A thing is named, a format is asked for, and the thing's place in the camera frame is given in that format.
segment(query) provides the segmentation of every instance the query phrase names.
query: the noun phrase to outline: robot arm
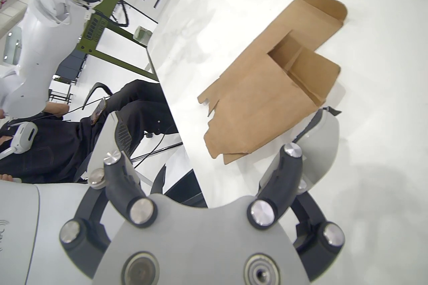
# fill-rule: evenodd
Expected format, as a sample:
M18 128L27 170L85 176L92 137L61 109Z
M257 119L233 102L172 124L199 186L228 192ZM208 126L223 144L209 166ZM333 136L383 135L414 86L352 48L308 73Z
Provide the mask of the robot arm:
M58 65L74 50L87 12L102 0L31 0L18 64L0 77L0 108L13 118L41 112Z

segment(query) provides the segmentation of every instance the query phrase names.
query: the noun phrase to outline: white table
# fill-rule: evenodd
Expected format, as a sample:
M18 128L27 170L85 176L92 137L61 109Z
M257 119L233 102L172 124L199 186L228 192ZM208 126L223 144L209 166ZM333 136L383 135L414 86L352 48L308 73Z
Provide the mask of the white table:
M257 192L289 133L234 163L213 160L197 96L292 0L171 0L149 44L154 66L209 207ZM347 245L320 283L423 283L428 251L428 0L339 0L344 27L318 53L342 73L327 103L341 142L312 190Z

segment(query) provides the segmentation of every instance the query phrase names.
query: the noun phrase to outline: person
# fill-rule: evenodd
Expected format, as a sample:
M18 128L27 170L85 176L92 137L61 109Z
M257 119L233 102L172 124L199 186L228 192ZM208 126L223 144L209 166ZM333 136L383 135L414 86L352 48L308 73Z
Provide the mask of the person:
M30 118L12 120L0 129L0 152L10 147L17 130L11 124L33 121L38 128L31 149L23 154L11 154L0 160L1 179L12 176L23 183L73 182L79 166L93 151L105 120L119 111L131 136L130 151L134 151L145 132L178 133L159 83L135 80L107 99L107 105L92 125L91 117L80 122L67 122L63 115L68 105L48 103L44 112Z

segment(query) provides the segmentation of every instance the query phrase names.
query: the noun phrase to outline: flattened cardboard box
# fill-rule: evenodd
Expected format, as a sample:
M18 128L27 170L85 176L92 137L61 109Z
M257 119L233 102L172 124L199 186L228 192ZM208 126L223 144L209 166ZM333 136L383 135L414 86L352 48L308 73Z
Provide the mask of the flattened cardboard box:
M250 154L325 102L340 67L314 51L346 16L337 0L294 0L198 97L215 109L204 136L213 158Z

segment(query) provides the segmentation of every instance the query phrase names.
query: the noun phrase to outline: metal screw head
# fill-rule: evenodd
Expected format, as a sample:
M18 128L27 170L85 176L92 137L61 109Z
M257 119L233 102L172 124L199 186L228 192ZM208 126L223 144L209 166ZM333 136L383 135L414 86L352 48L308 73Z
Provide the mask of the metal screw head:
M60 239L63 243L69 244L73 242L80 233L80 225L75 220L70 220L61 227Z
M329 222L323 231L323 235L329 245L341 247L345 243L345 234L338 225Z
M275 213L272 206L264 200L255 201L250 209L255 223L260 226L270 226L275 221Z
M153 254L138 253L124 266L124 285L156 285L159 271L159 262Z
M113 152L107 153L106 157L104 158L104 163L110 166L118 162L121 157L122 157L122 153L118 150L114 150Z
M244 281L246 285L279 285L280 271L269 256L255 254L246 261Z
M148 222L153 215L154 205L148 198L138 199L130 209L129 216L136 225L142 225Z
M104 169L100 167L99 169L93 170L88 181L91 186L98 186L104 182Z
M284 151L287 155L290 155L293 158L301 158L302 149L295 143L287 143L284 145Z

